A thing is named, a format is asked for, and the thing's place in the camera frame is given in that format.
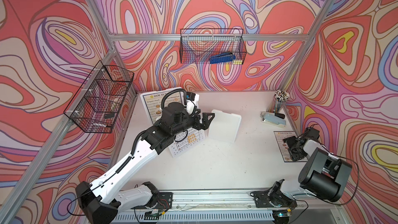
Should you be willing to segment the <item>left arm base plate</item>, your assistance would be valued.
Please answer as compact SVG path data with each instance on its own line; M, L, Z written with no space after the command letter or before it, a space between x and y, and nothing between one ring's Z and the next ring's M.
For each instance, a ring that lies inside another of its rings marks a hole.
M138 206L135 209L170 209L173 206L173 195L171 191L160 192L154 200L150 200L149 204Z

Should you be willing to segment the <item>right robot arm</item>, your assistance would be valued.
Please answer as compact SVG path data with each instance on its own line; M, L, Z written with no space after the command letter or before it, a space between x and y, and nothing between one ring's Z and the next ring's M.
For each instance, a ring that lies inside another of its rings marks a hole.
M297 182L283 181L281 192L292 198L294 195L311 195L323 202L342 206L352 201L353 196L344 203L338 203L347 186L352 165L348 158L333 154L320 141L320 131L310 126L299 136L282 138L282 144L289 155L289 161L305 160L298 173Z

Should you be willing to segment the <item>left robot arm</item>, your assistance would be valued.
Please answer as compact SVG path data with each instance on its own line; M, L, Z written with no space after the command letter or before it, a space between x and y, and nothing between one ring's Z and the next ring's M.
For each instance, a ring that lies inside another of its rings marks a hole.
M123 190L124 185L149 161L176 142L179 134L189 130L207 130L214 113L203 113L198 107L199 95L176 88L162 92L157 106L160 117L134 139L131 151L102 176L76 187L80 209L91 224L110 224L115 217L136 207L152 209L160 205L160 192L151 182Z

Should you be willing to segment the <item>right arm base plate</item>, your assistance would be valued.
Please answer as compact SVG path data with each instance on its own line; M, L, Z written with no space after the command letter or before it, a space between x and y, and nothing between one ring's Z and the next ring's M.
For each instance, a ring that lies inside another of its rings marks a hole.
M256 208L290 208L295 209L297 202L281 192L253 191L249 194L255 201Z

